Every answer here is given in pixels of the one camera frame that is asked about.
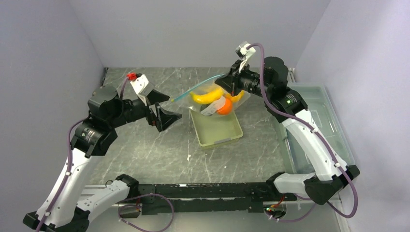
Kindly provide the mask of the yellow bell pepper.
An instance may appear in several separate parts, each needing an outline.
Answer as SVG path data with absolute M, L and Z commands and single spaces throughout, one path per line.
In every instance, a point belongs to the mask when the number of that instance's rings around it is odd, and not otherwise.
M 232 96 L 229 93 L 226 93 L 224 96 L 225 96 L 226 99 L 229 99 L 232 103 L 236 103 L 236 102 L 241 100 L 241 98 L 243 97 L 244 94 L 245 94 L 245 92 L 242 90 L 235 96 Z

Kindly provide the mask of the clear zip bag blue zipper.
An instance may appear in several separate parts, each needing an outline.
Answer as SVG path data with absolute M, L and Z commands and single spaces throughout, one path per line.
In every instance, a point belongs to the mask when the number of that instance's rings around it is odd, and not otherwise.
M 240 107 L 250 97 L 250 93 L 242 90 L 232 96 L 229 92 L 215 83 L 222 74 L 212 76 L 201 81 L 171 99 L 172 103 L 186 107 L 203 116 L 227 116 Z

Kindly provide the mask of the orange tangerine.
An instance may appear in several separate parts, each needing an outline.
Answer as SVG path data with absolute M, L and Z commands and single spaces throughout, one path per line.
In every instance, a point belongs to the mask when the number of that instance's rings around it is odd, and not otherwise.
M 233 103 L 230 99 L 225 99 L 225 104 L 216 111 L 218 115 L 228 115 L 233 110 Z

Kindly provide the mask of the yellow banana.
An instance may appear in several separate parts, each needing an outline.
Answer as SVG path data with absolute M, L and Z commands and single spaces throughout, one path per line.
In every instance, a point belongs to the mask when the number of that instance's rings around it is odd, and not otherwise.
M 224 90 L 222 88 L 216 88 L 206 94 L 197 94 L 193 91 L 190 92 L 190 96 L 195 103 L 198 104 L 211 104 L 212 102 L 218 100 L 224 94 Z

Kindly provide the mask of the pale yellow plastic basket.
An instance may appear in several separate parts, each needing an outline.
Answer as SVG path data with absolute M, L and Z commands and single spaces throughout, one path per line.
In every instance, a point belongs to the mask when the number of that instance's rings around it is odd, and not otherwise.
M 225 116 L 204 116 L 190 110 L 190 117 L 202 149 L 233 143 L 244 135 L 235 112 Z

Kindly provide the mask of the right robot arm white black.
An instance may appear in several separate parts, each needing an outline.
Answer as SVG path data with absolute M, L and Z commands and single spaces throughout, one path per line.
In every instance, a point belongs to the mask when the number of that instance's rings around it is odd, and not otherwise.
M 352 183 L 360 171 L 348 165 L 328 144 L 302 96 L 288 87 L 288 68 L 282 59 L 267 57 L 260 73 L 249 66 L 240 69 L 237 60 L 229 72 L 215 80 L 229 94 L 236 96 L 242 90 L 265 97 L 265 106 L 278 123 L 296 139 L 310 160 L 314 172 L 310 174 L 278 173 L 270 178 L 272 184 L 266 194 L 273 201 L 285 193 L 307 195 L 313 202 L 324 205 L 346 186 L 353 191 L 354 207 L 358 206 L 357 190 Z

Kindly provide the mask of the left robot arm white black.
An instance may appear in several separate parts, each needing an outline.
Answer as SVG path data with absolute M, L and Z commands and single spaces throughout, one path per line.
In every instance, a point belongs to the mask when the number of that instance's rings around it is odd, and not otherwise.
M 143 91 L 142 96 L 147 101 L 123 99 L 113 86 L 94 90 L 88 100 L 87 118 L 69 129 L 64 167 L 42 206 L 24 216 L 26 226 L 37 232 L 84 232 L 111 205 L 138 199 L 139 182 L 126 174 L 91 197 L 80 200 L 80 196 L 96 165 L 117 138 L 116 128 L 144 118 L 158 131 L 164 131 L 181 119 L 181 114 L 161 108 L 160 103 L 169 99 L 167 95 L 153 89 Z

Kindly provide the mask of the clear plastic lidded container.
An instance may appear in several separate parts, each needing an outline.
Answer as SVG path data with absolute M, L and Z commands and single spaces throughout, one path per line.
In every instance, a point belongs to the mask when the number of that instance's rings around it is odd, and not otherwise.
M 297 91 L 308 105 L 312 117 L 336 154 L 348 165 L 354 165 L 355 159 L 347 143 L 339 120 L 323 85 L 312 83 L 289 83 L 288 87 Z M 290 174 L 308 174 L 314 168 L 295 137 L 274 118 L 274 128 L 282 150 L 285 172 Z

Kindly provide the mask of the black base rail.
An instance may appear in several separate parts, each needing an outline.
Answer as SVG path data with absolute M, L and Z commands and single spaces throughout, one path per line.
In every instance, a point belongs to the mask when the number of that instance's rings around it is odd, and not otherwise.
M 130 190 L 128 203 L 142 196 L 142 214 L 248 211 L 262 213 L 270 203 L 296 201 L 266 182 L 139 184 Z

